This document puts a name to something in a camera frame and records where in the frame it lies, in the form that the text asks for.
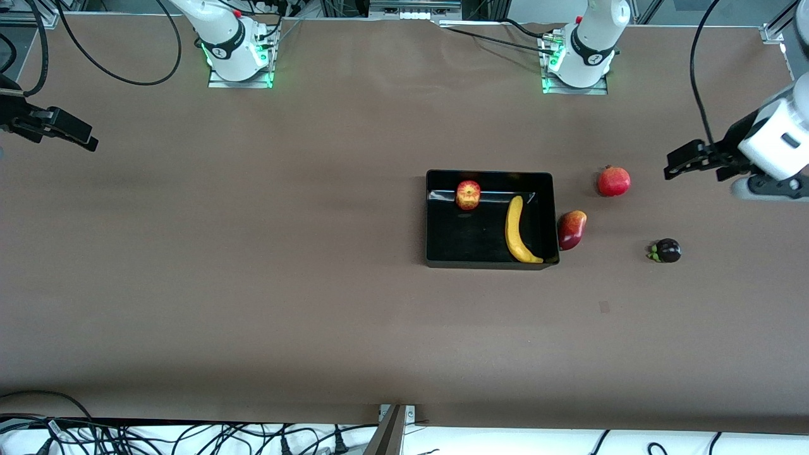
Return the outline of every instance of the metal frame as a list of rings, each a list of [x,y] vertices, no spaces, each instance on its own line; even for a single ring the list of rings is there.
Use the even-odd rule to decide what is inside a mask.
[[[409,419],[415,420],[415,408],[406,405],[388,405],[388,408],[383,410],[383,407],[384,405],[379,410],[383,416],[382,423],[376,428],[371,442],[365,447],[362,455],[400,455],[402,452],[405,425]]]
[[[56,9],[57,0],[37,0],[36,8],[42,14],[42,24],[48,30],[56,28],[59,13]],[[66,11],[81,11],[87,0],[62,0],[67,5]],[[33,25],[36,24],[34,15],[26,2],[16,2],[11,11],[0,15],[0,25]]]
[[[795,10],[798,9],[799,0],[787,5],[772,20],[765,23],[759,29],[761,40],[767,45],[775,45],[784,41],[783,31],[787,25],[795,19]]]
[[[648,25],[649,22],[652,20],[657,11],[660,9],[660,5],[663,4],[664,0],[653,0],[652,3],[646,8],[646,11],[643,11],[643,15],[641,15],[640,19],[637,20],[637,24],[639,25]]]
[[[629,0],[629,9],[632,10],[632,23],[637,23],[640,19],[637,16],[637,0]]]

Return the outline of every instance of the power cord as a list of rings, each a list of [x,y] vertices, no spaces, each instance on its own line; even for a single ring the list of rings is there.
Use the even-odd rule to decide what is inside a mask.
[[[53,438],[48,438],[45,441],[45,443],[42,444],[42,447],[40,447],[40,449],[36,451],[35,455],[48,455],[48,452],[50,452],[50,445],[52,443],[53,443]]]
[[[42,50],[42,67],[40,68],[40,78],[36,81],[36,85],[31,90],[23,92],[23,96],[29,97],[36,95],[42,90],[45,85],[45,80],[48,78],[48,37],[45,36],[45,26],[42,24],[42,13],[39,8],[34,4],[34,0],[25,0],[29,7],[31,7],[31,14],[34,15],[36,21],[36,33],[40,36],[40,47]]]
[[[717,434],[714,435],[714,438],[710,440],[710,445],[708,446],[708,455],[714,455],[714,446],[716,445],[716,441],[719,440],[719,437],[721,435],[722,432],[717,432]],[[666,452],[666,448],[663,447],[659,442],[650,442],[649,445],[646,446],[647,455],[654,455],[654,453],[652,453],[652,449],[654,448],[660,449],[660,452],[662,452],[663,455],[668,455],[668,452]]]
[[[694,92],[694,99],[697,101],[697,108],[700,111],[700,118],[702,119],[702,125],[705,127],[705,136],[708,138],[708,147],[710,150],[714,149],[714,135],[711,133],[710,125],[708,124],[708,115],[705,113],[705,105],[702,103],[702,97],[700,96],[700,91],[697,89],[697,77],[694,74],[694,57],[697,54],[697,42],[700,40],[700,35],[702,34],[702,28],[705,27],[705,23],[708,21],[708,16],[710,16],[711,11],[714,10],[717,3],[720,0],[713,0],[708,6],[708,9],[705,10],[705,14],[702,16],[702,20],[700,24],[697,26],[697,32],[694,33],[694,41],[691,44],[691,56],[689,58],[689,65],[688,65],[688,72],[691,76],[691,89]]]
[[[530,36],[531,38],[541,38],[542,37],[542,33],[534,33],[532,31],[528,30],[527,28],[523,27],[519,22],[517,22],[517,21],[515,21],[513,19],[503,18],[503,19],[497,19],[495,22],[510,23],[511,25],[517,27],[517,30],[520,30],[522,33]]]
[[[601,437],[599,437],[598,442],[595,443],[595,449],[593,449],[593,451],[590,452],[590,455],[597,455],[598,454],[599,450],[601,450],[601,444],[604,443],[604,439],[607,437],[609,432],[610,432],[609,430],[604,430],[604,432],[601,433]]]
[[[337,424],[334,424],[334,455],[343,455],[349,451],[349,448],[345,446],[345,441],[343,441],[343,432],[340,430],[340,427]]]
[[[664,448],[662,445],[656,442],[650,442],[649,445],[646,446],[646,453],[648,455],[654,455],[652,453],[652,449],[655,447],[660,449],[660,451],[663,452],[663,455],[668,455],[668,452],[666,452],[666,448]]]
[[[367,424],[367,425],[356,425],[354,427],[343,428],[340,431],[345,433],[345,432],[351,432],[353,430],[358,430],[360,428],[372,428],[372,427],[378,427],[378,426],[379,425],[377,425],[377,424],[371,423],[371,424]],[[312,449],[314,449],[315,450],[314,453],[316,453],[317,448],[320,447],[320,443],[334,437],[336,434],[337,433],[334,432],[334,433],[328,434],[326,436],[323,436],[322,438],[318,439],[317,441],[315,441],[314,443],[312,443],[308,447],[306,447],[304,450],[302,450],[298,455],[305,455],[306,452],[309,452]]]
[[[472,36],[472,37],[475,37],[475,38],[480,38],[482,40],[492,41],[493,43],[499,43],[501,45],[507,45],[507,46],[520,48],[520,49],[528,49],[528,50],[532,50],[532,51],[538,52],[538,53],[546,53],[548,55],[553,54],[553,51],[550,50],[550,49],[540,49],[540,48],[533,47],[533,46],[520,45],[520,44],[512,43],[512,42],[509,42],[509,41],[504,41],[504,40],[499,40],[497,38],[492,38],[491,36],[483,36],[483,35],[478,35],[477,33],[467,32],[465,30],[458,30],[457,28],[446,27],[445,29],[449,30],[450,32],[460,33],[462,35],[467,35],[467,36]]]
[[[172,28],[174,29],[174,36],[177,39],[177,59],[174,62],[174,67],[172,68],[171,71],[168,72],[168,74],[166,74],[165,76],[163,76],[160,79],[150,81],[150,82],[139,82],[139,81],[134,81],[132,79],[127,79],[127,78],[125,78],[123,76],[119,76],[118,74],[115,74],[115,73],[111,72],[107,68],[104,68],[100,63],[98,63],[84,49],[84,47],[81,45],[81,43],[78,42],[78,40],[76,39],[76,35],[73,34],[73,30],[70,29],[70,25],[67,23],[67,18],[65,17],[65,11],[62,9],[60,2],[56,2],[56,9],[59,11],[59,18],[65,24],[65,31],[67,32],[68,36],[70,37],[70,40],[73,41],[73,44],[76,45],[78,50],[82,54],[84,54],[84,57],[86,57],[87,60],[89,60],[90,63],[92,63],[96,68],[98,68],[99,70],[102,70],[106,75],[111,76],[111,77],[113,77],[115,79],[118,79],[119,81],[121,81],[123,83],[128,83],[128,84],[132,84],[132,85],[139,85],[139,86],[151,86],[151,85],[158,85],[158,84],[161,84],[161,83],[164,83],[164,82],[168,81],[177,72],[177,68],[180,67],[180,59],[182,58],[182,55],[183,55],[183,43],[180,40],[180,31],[177,30],[177,24],[174,23],[174,19],[172,19],[172,15],[169,14],[168,10],[166,9],[166,6],[163,5],[163,2],[161,2],[160,0],[155,0],[155,1],[157,2],[158,5],[160,5],[160,9],[163,10],[163,13],[168,18],[168,21],[170,23],[172,23]]]
[[[719,440],[719,437],[722,435],[722,432],[717,432],[716,436],[712,440],[710,440],[710,445],[708,446],[708,455],[714,455],[714,446],[716,445],[716,441]]]
[[[281,427],[281,455],[292,455],[290,443],[286,440],[286,427]]]
[[[5,42],[8,45],[8,49],[11,51],[11,54],[8,56],[8,60],[6,60],[2,67],[0,67],[0,73],[5,73],[9,68],[11,68],[11,65],[14,65],[14,62],[17,61],[17,48],[14,46],[14,43],[8,39],[8,36],[3,35],[2,33],[0,33],[0,40]]]

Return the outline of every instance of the metal bracket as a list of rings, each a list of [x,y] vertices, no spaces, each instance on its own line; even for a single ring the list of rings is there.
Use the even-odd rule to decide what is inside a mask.
[[[780,13],[778,13],[773,20],[765,23],[759,28],[761,34],[761,41],[766,45],[779,45],[784,41],[783,31],[787,25],[792,23],[795,19],[795,10],[798,9],[799,0],[795,0],[789,5],[785,6]]]
[[[385,415],[388,413],[388,410],[391,409],[392,405],[379,405],[379,421],[382,422],[382,419],[385,418]],[[416,423],[416,407],[415,405],[405,405],[404,406],[404,424],[405,425],[413,425]]]
[[[783,181],[770,176],[757,174],[748,179],[748,188],[753,194],[762,196],[783,196],[785,198],[809,198],[807,178],[798,174]]]
[[[415,422],[415,406],[382,405],[379,407],[382,423],[376,428],[371,442],[362,455],[401,455],[402,439],[408,419]]]

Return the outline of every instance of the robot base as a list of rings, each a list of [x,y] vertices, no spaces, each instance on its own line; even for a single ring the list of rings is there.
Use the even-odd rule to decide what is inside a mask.
[[[599,82],[595,83],[592,87],[578,88],[571,87],[563,83],[559,76],[550,70],[552,66],[559,64],[559,59],[565,54],[564,31],[561,29],[553,30],[553,40],[547,41],[542,38],[537,38],[536,44],[540,49],[550,49],[553,55],[540,53],[540,70],[542,74],[542,92],[543,93],[560,93],[562,95],[607,95],[607,78],[601,76]]]
[[[268,27],[263,23],[256,23],[258,34],[265,34]],[[271,35],[267,36],[263,41],[258,43],[265,46],[266,49],[259,49],[257,46],[248,44],[255,49],[254,58],[267,62],[266,65],[256,70],[256,73],[242,81],[230,81],[220,76],[213,67],[211,68],[208,77],[209,88],[273,88],[273,80],[275,79],[275,64],[278,56],[278,42],[281,36],[281,28],[275,28]],[[208,58],[208,66],[211,66],[211,56],[205,54]]]

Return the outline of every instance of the white surface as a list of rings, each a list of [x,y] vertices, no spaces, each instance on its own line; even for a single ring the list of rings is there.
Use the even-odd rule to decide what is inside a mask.
[[[586,9],[587,0],[511,0],[508,17],[520,23],[568,23]]]
[[[333,425],[295,425],[290,428],[312,427],[325,436],[333,431]],[[135,427],[134,431],[145,437],[159,437],[166,440],[176,439],[187,427]],[[280,425],[265,425],[269,433],[275,432]],[[248,427],[250,431],[260,432],[258,425]],[[349,447],[365,444],[373,435],[374,428],[363,428],[343,434]],[[176,455],[196,455],[197,451],[220,431],[220,427],[183,440]],[[587,455],[595,447],[601,435],[600,430],[532,430],[505,428],[449,428],[449,427],[414,427],[407,426],[409,435],[404,438],[404,455],[418,455],[433,449],[440,449],[437,455],[492,455],[521,453],[535,455]],[[88,430],[81,433],[89,436]],[[708,444],[714,433],[705,432],[633,432],[613,431],[601,446],[599,455],[646,455],[646,446],[654,441],[666,448],[671,455],[705,455]],[[28,455],[35,453],[44,443],[45,430],[22,430],[0,436],[0,451],[3,455]],[[256,450],[260,446],[260,438],[240,434]],[[288,436],[290,448],[294,455],[311,444],[315,439],[310,432],[299,432]],[[334,448],[333,440],[324,442],[320,447]],[[171,453],[172,445],[155,443],[166,455]],[[70,447],[70,455],[83,455],[77,446]],[[87,445],[92,453],[93,447]],[[203,452],[210,453],[212,445]],[[281,452],[280,438],[275,438],[264,450],[265,455],[278,455]],[[237,440],[228,440],[220,451],[221,455],[249,455],[248,447]],[[806,455],[809,453],[809,436],[775,436],[762,434],[725,433],[714,448],[714,455]],[[61,455],[55,444],[52,455]]]

